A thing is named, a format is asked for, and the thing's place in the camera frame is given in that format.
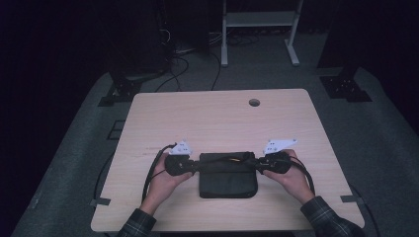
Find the black pouch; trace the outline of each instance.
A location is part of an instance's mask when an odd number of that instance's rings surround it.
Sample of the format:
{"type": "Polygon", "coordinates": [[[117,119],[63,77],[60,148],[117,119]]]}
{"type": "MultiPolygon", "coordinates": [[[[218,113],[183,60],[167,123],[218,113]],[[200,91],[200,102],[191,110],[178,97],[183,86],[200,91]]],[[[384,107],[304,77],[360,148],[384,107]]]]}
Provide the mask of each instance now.
{"type": "Polygon", "coordinates": [[[201,198],[251,198],[258,192],[253,152],[203,153],[201,198]]]}

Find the finger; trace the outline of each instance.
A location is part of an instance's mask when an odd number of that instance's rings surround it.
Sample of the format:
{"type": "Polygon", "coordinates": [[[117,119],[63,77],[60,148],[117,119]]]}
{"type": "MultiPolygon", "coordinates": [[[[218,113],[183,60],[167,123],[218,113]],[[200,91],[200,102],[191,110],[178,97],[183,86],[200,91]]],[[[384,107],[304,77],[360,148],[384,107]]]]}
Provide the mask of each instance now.
{"type": "Polygon", "coordinates": [[[269,170],[264,170],[264,171],[263,171],[263,174],[264,174],[266,177],[271,178],[271,179],[273,179],[273,178],[274,178],[274,176],[278,175],[277,173],[272,172],[272,171],[269,171],[269,170]]]}
{"type": "Polygon", "coordinates": [[[289,156],[296,157],[295,151],[292,149],[284,149],[283,151],[289,154],[289,156]]]}

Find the wooden table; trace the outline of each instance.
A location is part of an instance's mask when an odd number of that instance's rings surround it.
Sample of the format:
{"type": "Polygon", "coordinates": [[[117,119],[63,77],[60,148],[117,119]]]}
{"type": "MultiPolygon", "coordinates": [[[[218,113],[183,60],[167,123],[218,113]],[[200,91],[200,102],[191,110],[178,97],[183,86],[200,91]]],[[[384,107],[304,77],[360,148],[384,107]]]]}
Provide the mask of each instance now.
{"type": "MultiPolygon", "coordinates": [[[[186,139],[192,159],[201,153],[253,151],[263,156],[269,139],[292,139],[291,148],[310,172],[316,193],[342,217],[364,226],[317,112],[305,90],[251,90],[138,94],[126,119],[91,227],[119,231],[140,205],[157,152],[186,139]],[[258,107],[249,105],[256,99],[258,107]]],[[[300,204],[278,183],[257,174],[252,198],[199,197],[199,173],[181,184],[156,211],[155,231],[303,230],[310,225],[300,204]]]]}

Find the person's right hand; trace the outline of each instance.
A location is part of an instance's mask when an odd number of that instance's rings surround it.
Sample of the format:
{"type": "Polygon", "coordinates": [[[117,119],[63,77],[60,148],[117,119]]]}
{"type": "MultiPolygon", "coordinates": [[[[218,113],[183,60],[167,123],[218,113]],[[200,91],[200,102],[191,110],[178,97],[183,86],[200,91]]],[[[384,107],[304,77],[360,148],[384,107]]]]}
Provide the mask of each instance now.
{"type": "MultiPolygon", "coordinates": [[[[298,160],[294,159],[294,157],[296,158],[296,154],[293,150],[286,149],[283,151],[287,152],[294,162],[301,164],[298,160]]],[[[296,198],[301,204],[305,204],[314,198],[314,194],[308,186],[305,174],[295,166],[291,166],[285,174],[277,174],[268,170],[265,170],[263,174],[280,183],[287,193],[296,198]]]]}

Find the gray carpet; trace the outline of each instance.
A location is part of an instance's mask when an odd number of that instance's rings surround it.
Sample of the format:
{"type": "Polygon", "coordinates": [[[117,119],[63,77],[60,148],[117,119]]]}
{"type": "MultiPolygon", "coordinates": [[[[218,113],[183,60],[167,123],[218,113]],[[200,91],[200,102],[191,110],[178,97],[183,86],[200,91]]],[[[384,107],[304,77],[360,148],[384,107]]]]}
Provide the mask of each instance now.
{"type": "MultiPolygon", "coordinates": [[[[329,99],[320,75],[338,70],[318,70],[316,64],[327,35],[295,37],[300,67],[290,63],[284,37],[262,37],[245,47],[229,48],[229,66],[221,68],[215,90],[303,88],[308,91],[336,156],[348,180],[370,207],[381,236],[416,236],[419,233],[419,139],[382,90],[379,81],[360,69],[355,80],[372,98],[368,103],[329,99]]],[[[219,56],[220,48],[212,51],[219,56]]],[[[212,55],[188,54],[189,69],[179,76],[182,91],[207,91],[217,74],[212,55]]],[[[175,60],[173,72],[184,69],[175,60]]],[[[152,93],[166,79],[143,84],[141,92],[152,93]]],[[[118,119],[125,119],[130,103],[98,107],[112,84],[108,74],[98,79],[81,106],[57,150],[32,203],[13,236],[104,236],[90,228],[96,180],[118,145],[108,139],[118,119]]],[[[175,81],[160,92],[176,91],[175,81]]],[[[98,193],[103,184],[101,179],[98,193]]],[[[368,236],[377,236],[364,206],[368,236]]],[[[296,236],[313,236],[309,231],[296,236]]]]}

